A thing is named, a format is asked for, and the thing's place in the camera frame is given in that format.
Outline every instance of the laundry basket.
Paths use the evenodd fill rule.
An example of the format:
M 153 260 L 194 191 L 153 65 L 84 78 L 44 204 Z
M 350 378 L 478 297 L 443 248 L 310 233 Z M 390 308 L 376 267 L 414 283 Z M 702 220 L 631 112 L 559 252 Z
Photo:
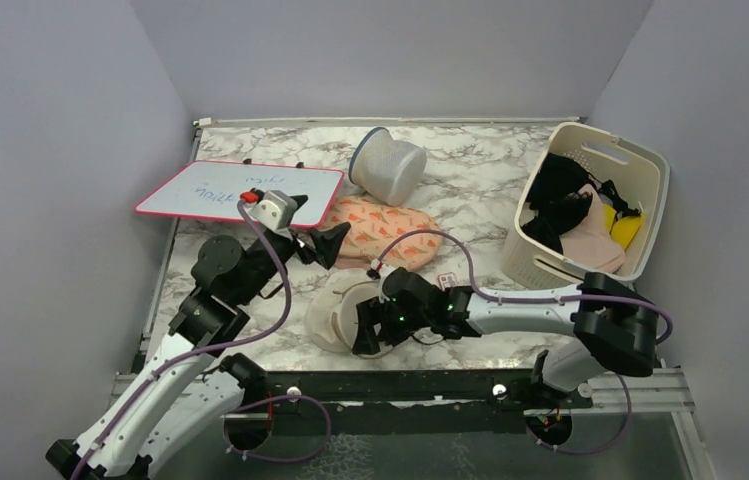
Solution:
M 639 278 L 662 221 L 668 192 L 668 162 L 641 145 L 573 122 L 557 127 L 524 187 L 515 221 L 503 248 L 503 272 L 526 288 L 543 289 L 579 283 L 587 272 L 596 271 L 536 242 L 521 230 L 521 225 L 535 216 L 535 212 L 526 205 L 527 192 L 548 152 L 575 160 L 598 180 L 613 180 L 621 198 L 631 208 L 642 211 L 645 218 L 626 250 L 624 265 L 615 273 L 608 274 L 625 283 Z

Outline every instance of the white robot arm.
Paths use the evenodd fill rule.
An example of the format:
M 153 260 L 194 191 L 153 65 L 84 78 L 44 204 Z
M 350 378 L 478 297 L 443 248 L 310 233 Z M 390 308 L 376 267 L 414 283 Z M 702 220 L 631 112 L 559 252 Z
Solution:
M 547 332 L 575 337 L 543 352 L 534 368 L 551 396 L 564 397 L 607 371 L 633 377 L 653 372 L 659 315 L 648 300 L 606 275 L 590 273 L 579 285 L 552 290 L 475 291 L 440 290 L 403 268 L 383 265 L 369 273 L 379 277 L 380 295 L 359 303 L 356 318 L 343 320 L 357 325 L 355 354 L 377 354 L 381 345 L 401 343 L 422 328 L 445 339 Z
M 309 246 L 288 228 L 294 212 L 306 202 L 305 196 L 251 191 L 242 200 L 255 203 L 252 218 L 264 228 L 260 241 L 244 249 L 236 239 L 221 235 L 201 247 L 191 272 L 196 286 L 136 380 L 76 440 L 58 440 L 48 450 L 47 460 L 64 478 L 152 478 L 213 419 L 238 408 L 247 390 L 264 378 L 265 372 L 244 355 L 226 357 L 218 371 L 205 375 L 199 391 L 172 408 L 185 388 L 226 347 L 233 346 L 250 319 L 241 305 L 261 295 L 268 281 L 295 255 L 303 263 L 331 268 L 350 225 L 311 232 L 314 246 Z M 247 215 L 243 205 L 240 211 Z M 247 220 L 256 228 L 250 216 Z

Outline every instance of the marble surface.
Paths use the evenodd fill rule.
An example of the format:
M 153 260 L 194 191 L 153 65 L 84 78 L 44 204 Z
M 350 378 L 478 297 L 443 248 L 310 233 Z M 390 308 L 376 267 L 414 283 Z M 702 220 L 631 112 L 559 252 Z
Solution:
M 430 214 L 439 226 L 466 243 L 476 265 L 480 286 L 519 289 L 498 268 L 498 255 L 513 221 L 516 204 L 552 124 L 388 127 L 396 140 L 427 150 L 427 168 L 421 184 L 405 206 Z M 300 128 L 210 128 L 204 131 L 198 160 L 324 166 L 346 169 L 353 150 L 371 127 L 307 126 Z M 363 194 L 345 180 L 340 195 Z M 154 320 L 149 351 L 154 351 L 194 281 L 189 274 L 204 241 L 218 234 L 238 238 L 245 246 L 255 235 L 244 225 L 181 220 Z M 317 265 L 288 264 L 294 297 L 286 324 L 268 338 L 237 349 L 265 369 L 363 370 L 459 369 L 530 367 L 545 348 L 568 342 L 565 337 L 537 333 L 499 333 L 424 346 L 404 342 L 388 355 L 364 360 L 328 353 L 306 335 L 303 316 L 310 300 L 324 287 L 329 273 Z M 435 282 L 440 273 L 453 272 L 467 283 L 463 254 L 445 242 L 439 255 L 420 274 Z M 266 289 L 277 283 L 269 284 Z M 239 336 L 244 338 L 270 326 L 283 309 L 283 295 L 255 299 L 245 310 L 252 320 Z M 436 336 L 422 332 L 419 338 Z

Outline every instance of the screw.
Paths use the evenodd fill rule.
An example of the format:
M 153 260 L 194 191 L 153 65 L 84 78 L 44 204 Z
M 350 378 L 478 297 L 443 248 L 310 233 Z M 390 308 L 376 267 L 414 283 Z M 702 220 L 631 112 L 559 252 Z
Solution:
M 302 394 L 302 393 L 301 393 L 300 389 L 299 389 L 299 388 L 297 388 L 297 387 L 295 387 L 294 385 L 292 385 L 291 387 L 289 387 L 289 389 L 288 389 L 288 390 L 286 390 L 286 395 L 301 395 L 301 394 Z M 291 400 L 289 400 L 289 401 L 290 401 L 290 402 L 296 402 L 296 401 L 297 401 L 297 399 L 296 399 L 296 398 L 293 398 L 293 399 L 291 399 Z
M 494 387 L 492 387 L 492 395 L 495 396 L 498 400 L 503 400 L 506 398 L 506 386 L 504 386 L 501 383 L 495 384 Z
M 581 383 L 577 386 L 577 393 L 579 393 L 583 398 L 592 398 L 594 392 L 592 385 L 589 385 L 588 383 Z

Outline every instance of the gray wall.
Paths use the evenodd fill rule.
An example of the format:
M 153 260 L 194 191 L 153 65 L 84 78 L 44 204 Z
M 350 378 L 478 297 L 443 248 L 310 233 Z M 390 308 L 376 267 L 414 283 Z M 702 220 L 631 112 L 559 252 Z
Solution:
M 0 1 L 0 478 L 56 478 L 128 366 L 188 121 L 126 2 Z
M 718 474 L 749 478 L 749 0 L 656 0 L 591 123 L 671 162 L 641 286 L 676 317 Z
M 588 115 L 651 0 L 131 0 L 190 113 Z

